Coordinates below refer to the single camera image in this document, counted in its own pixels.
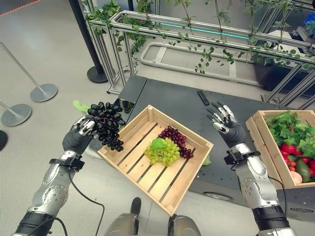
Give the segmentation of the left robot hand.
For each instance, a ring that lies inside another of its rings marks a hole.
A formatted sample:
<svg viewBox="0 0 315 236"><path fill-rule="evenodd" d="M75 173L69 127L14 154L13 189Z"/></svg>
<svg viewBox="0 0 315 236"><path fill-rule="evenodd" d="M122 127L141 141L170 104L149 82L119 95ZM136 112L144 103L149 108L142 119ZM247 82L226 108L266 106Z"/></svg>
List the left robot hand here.
<svg viewBox="0 0 315 236"><path fill-rule="evenodd" d="M96 135L93 131L95 120L93 116L85 115L79 118L65 135L62 146L64 151L72 151L81 155Z"/></svg>

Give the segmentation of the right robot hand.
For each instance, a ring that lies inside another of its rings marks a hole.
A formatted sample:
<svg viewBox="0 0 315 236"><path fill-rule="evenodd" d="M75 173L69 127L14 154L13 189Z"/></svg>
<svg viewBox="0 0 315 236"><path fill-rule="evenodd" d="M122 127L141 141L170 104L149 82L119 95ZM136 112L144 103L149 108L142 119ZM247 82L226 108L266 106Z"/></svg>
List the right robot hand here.
<svg viewBox="0 0 315 236"><path fill-rule="evenodd" d="M212 102L213 108L207 108L207 118L212 126L220 133L229 148L243 144L246 133L237 121L232 110L220 101Z"/></svg>

